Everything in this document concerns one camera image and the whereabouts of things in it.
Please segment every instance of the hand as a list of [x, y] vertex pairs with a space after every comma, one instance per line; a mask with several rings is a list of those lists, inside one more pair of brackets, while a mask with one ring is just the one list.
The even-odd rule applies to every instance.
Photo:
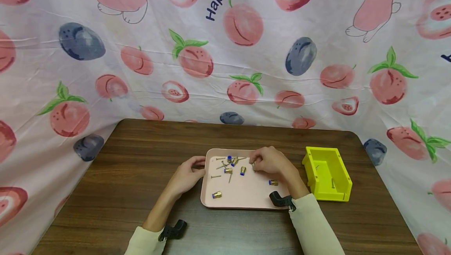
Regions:
[[263, 147], [252, 152], [249, 163], [254, 164], [253, 169], [255, 171], [281, 175], [293, 199], [299, 199], [309, 194], [307, 187], [299, 175], [299, 171], [274, 146]]
[[251, 153], [249, 163], [254, 163], [255, 171], [264, 171], [270, 174], [281, 174], [282, 176], [288, 171], [296, 171], [297, 169], [285, 157], [285, 155], [274, 148], [262, 147]]
[[205, 169], [195, 169], [193, 166], [204, 166], [205, 156], [193, 156], [183, 162], [175, 171], [164, 189], [164, 192], [175, 199], [192, 189], [200, 178], [205, 175]]

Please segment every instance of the person's left hand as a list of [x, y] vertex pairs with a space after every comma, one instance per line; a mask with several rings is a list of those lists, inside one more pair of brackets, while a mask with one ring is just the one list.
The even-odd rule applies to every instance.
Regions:
[[205, 156], [193, 156], [186, 160], [177, 168], [164, 190], [176, 199], [180, 198], [205, 175], [205, 169], [195, 169], [193, 166], [204, 165]]

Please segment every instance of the finger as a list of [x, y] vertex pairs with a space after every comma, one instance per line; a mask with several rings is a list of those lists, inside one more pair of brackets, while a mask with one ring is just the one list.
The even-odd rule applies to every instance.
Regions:
[[252, 169], [253, 169], [254, 171], [257, 171], [257, 170], [255, 169], [255, 165], [260, 164], [262, 161], [263, 161], [262, 157], [261, 157], [261, 156], [257, 156], [257, 157], [255, 158], [255, 162], [252, 163]]
[[263, 170], [263, 162], [255, 162], [253, 166], [254, 171], [261, 171]]
[[255, 151], [253, 151], [253, 152], [251, 153], [251, 155], [250, 155], [250, 157], [249, 157], [249, 163], [250, 163], [250, 164], [252, 164], [252, 163], [255, 162], [256, 157], [262, 155], [263, 148], [264, 148], [264, 147], [259, 148], [259, 149], [255, 150]]
[[205, 161], [201, 161], [199, 163], [195, 163], [193, 166], [191, 166], [191, 169], [204, 169], [205, 168]]
[[260, 163], [261, 161], [263, 161], [263, 158], [261, 156], [256, 156], [255, 160], [253, 160], [253, 162], [249, 161], [249, 163], [251, 163], [252, 165], [255, 165], [257, 163]]
[[193, 169], [193, 175], [195, 175], [196, 179], [202, 178], [205, 175], [205, 169]]
[[191, 172], [195, 172], [195, 171], [202, 170], [202, 169], [204, 169], [204, 167], [191, 168]]
[[186, 160], [184, 163], [193, 166], [197, 162], [205, 161], [205, 156], [193, 156], [190, 159]]

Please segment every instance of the wooden table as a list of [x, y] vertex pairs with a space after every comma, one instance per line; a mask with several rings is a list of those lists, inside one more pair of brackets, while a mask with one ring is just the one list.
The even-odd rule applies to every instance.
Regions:
[[[320, 202], [347, 255], [421, 255], [358, 137], [346, 131], [297, 130], [126, 119], [119, 123], [35, 255], [124, 254], [177, 166], [211, 148], [273, 145], [299, 169], [305, 146], [338, 148], [353, 181], [347, 203]], [[201, 181], [176, 203], [168, 223], [188, 223], [164, 254], [302, 254], [287, 211], [213, 210], [200, 202]]]

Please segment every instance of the pink tray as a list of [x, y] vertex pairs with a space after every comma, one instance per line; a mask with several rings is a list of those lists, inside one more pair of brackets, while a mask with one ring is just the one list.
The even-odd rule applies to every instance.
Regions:
[[[252, 150], [235, 150], [212, 148], [207, 152], [205, 161], [205, 170], [207, 173], [202, 181], [202, 192], [200, 201], [209, 208], [239, 208], [239, 209], [287, 209], [287, 207], [275, 207], [269, 194], [273, 191], [279, 192], [282, 197], [287, 196], [287, 186], [276, 175], [254, 172], [252, 165], [249, 164], [249, 156]], [[222, 166], [221, 161], [227, 163], [227, 156], [246, 159], [240, 160], [232, 168], [232, 179], [229, 183], [229, 174], [224, 173], [224, 168], [216, 169]], [[241, 167], [246, 167], [246, 173], [240, 175]], [[221, 177], [211, 178], [212, 175], [221, 175]], [[279, 181], [278, 186], [270, 186], [269, 180]], [[221, 198], [213, 199], [213, 193], [222, 192]]]

